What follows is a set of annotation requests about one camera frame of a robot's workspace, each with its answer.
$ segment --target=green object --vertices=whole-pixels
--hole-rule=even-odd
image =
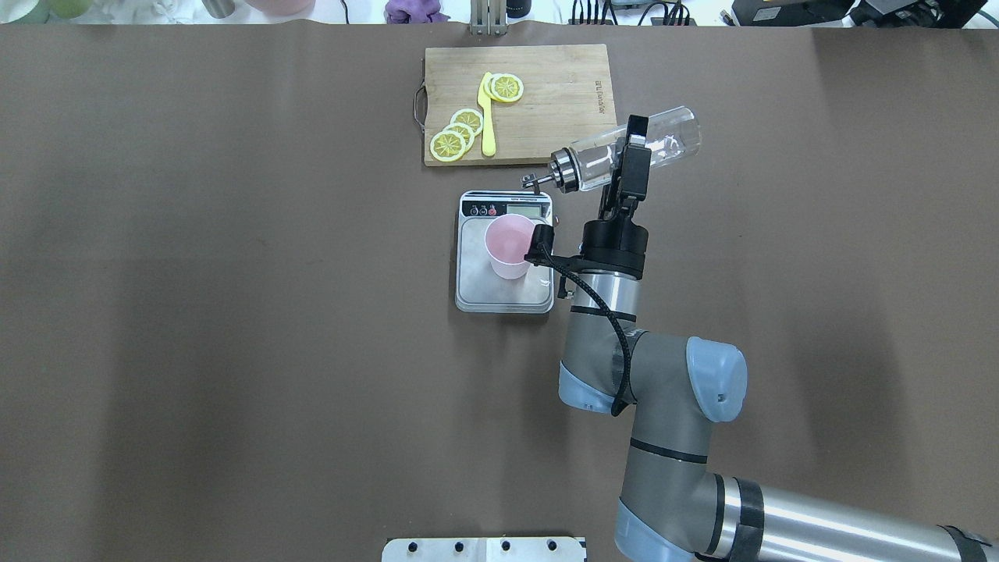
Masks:
[[[82,16],[93,5],[94,0],[49,0],[52,13],[63,18],[72,19]]]
[[[38,4],[25,14],[23,18],[12,23],[45,23],[47,21],[49,21],[48,0],[39,0]]]

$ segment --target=cutting board handle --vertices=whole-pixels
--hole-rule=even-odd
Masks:
[[[420,98],[423,97],[423,111],[420,110]],[[427,80],[424,79],[420,82],[420,87],[417,91],[413,93],[413,120],[417,122],[417,126],[420,127],[420,138],[423,138],[427,134],[427,126],[424,124],[427,121],[427,109],[430,105],[430,99],[427,97]]]

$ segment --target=black cable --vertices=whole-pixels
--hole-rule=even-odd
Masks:
[[[851,20],[853,20],[853,25],[863,25],[865,22],[871,20],[870,14],[866,10],[860,9],[860,6],[850,10],[850,13],[846,14]]]
[[[622,410],[627,406],[627,402],[624,401],[624,392],[631,389],[631,348],[627,345],[627,337],[624,335],[624,329],[621,328],[620,322],[617,321],[617,317],[614,316],[614,311],[610,310],[607,303],[604,302],[600,295],[589,286],[588,283],[579,278],[578,275],[572,273],[567,267],[560,266],[555,263],[551,258],[551,253],[542,243],[538,243],[537,247],[544,252],[545,259],[548,260],[548,267],[560,273],[563,277],[575,283],[575,286],[582,289],[584,293],[589,295],[589,298],[593,299],[596,303],[596,307],[600,309],[600,314],[605,316],[607,320],[610,321],[610,325],[614,328],[614,334],[617,335],[617,344],[621,347],[621,356],[624,358],[623,365],[621,367],[621,384],[617,387],[617,393],[614,395],[614,403],[610,406],[610,415],[616,417],[620,414]]]
[[[610,12],[610,19],[617,25],[617,14],[614,13],[614,5],[610,0],[603,0],[603,15],[600,17],[600,25],[607,25],[607,12]]]
[[[811,11],[811,9],[809,9],[809,6],[808,6],[807,2],[801,4],[801,9],[804,10],[805,13],[807,13],[811,17],[815,18],[815,21],[826,21],[826,20],[828,20],[828,18],[826,18],[825,16],[816,14],[815,12]]]
[[[931,27],[933,25],[933,15],[929,14],[927,8],[922,4],[916,4],[905,11],[909,13],[909,17],[907,18],[899,17],[899,12],[895,12],[894,14],[902,26]]]
[[[645,21],[645,16],[648,15],[648,11],[651,10],[654,6],[662,6],[663,19],[665,19],[666,16],[669,15],[669,4],[663,2],[662,0],[656,0],[655,2],[652,2],[647,7],[645,7],[645,11],[642,12],[641,17],[638,18],[638,25],[641,25],[641,22]]]
[[[662,25],[676,25],[676,15],[680,11],[681,4],[677,1],[673,4],[673,9],[669,10],[669,14],[664,18]]]
[[[922,26],[923,27],[933,27],[933,24],[936,23],[936,19],[937,19],[936,18],[936,14],[933,13],[933,10],[931,10],[929,6],[920,4],[919,5],[919,12],[920,12],[921,16],[925,17],[925,20],[924,20],[925,23],[922,23],[922,21],[920,22],[920,23],[922,23]]]
[[[682,0],[676,0],[676,5],[669,12],[669,21],[666,25],[690,25],[690,8],[687,8]]]
[[[979,10],[978,11],[978,15],[980,15],[983,18],[985,18],[985,19],[989,20],[990,22],[992,22],[992,25],[994,25],[996,27],[999,27],[999,20],[997,20],[994,17],[992,17],[992,14],[990,14],[988,12],[985,12],[984,10]]]

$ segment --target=metal plate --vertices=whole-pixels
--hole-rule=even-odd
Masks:
[[[459,226],[455,304],[465,312],[543,314],[551,310],[554,298],[549,268],[531,267],[519,279],[503,279],[493,271],[486,253],[486,228],[492,220],[469,218]]]
[[[581,537],[393,539],[382,562],[585,562]]]

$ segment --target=lemon slice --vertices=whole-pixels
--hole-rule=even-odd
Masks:
[[[472,148],[473,141],[476,140],[476,130],[465,123],[452,123],[444,128],[445,131],[457,131],[465,139],[465,150]]]
[[[469,143],[458,131],[445,129],[431,139],[431,156],[442,162],[454,162],[469,150]]]
[[[472,127],[473,135],[478,135],[483,132],[483,114],[471,107],[466,107],[465,109],[459,109],[456,111],[455,114],[451,116],[451,122],[465,123],[466,125]]]
[[[511,103],[523,95],[523,82],[512,74],[494,74],[490,80],[492,98],[503,103]]]

